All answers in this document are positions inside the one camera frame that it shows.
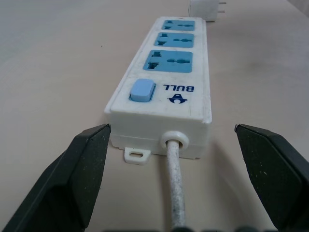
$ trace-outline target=white power strip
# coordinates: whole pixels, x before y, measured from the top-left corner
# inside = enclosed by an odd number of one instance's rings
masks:
[[[211,97],[206,22],[158,18],[105,108],[111,142],[125,160],[144,164],[180,141],[181,158],[205,153]],[[131,153],[142,157],[130,156]]]

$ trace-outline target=electrical outlet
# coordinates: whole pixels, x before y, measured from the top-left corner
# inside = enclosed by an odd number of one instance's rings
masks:
[[[151,50],[143,69],[174,73],[192,71],[192,52]]]
[[[195,21],[185,20],[165,20],[162,30],[185,30],[194,31]]]
[[[193,47],[194,34],[161,32],[154,43],[162,47]]]

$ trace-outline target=white cable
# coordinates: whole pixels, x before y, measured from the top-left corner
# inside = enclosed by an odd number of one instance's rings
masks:
[[[183,182],[179,166],[179,141],[168,140],[168,170],[172,209],[172,227],[185,225]]]

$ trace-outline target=power switch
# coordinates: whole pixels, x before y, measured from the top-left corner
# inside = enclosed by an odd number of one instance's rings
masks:
[[[149,79],[138,79],[132,89],[130,98],[134,102],[149,102],[152,99],[155,83]]]

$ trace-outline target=table surface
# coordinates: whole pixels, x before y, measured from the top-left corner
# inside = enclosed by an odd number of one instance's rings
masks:
[[[309,160],[309,19],[284,0],[228,0],[207,25],[209,149],[181,159],[187,225],[273,225],[248,178],[236,123],[283,135]],[[0,8],[0,229],[37,178],[104,108],[154,21],[187,0],[5,0]],[[166,159],[109,146],[87,232],[170,226]]]

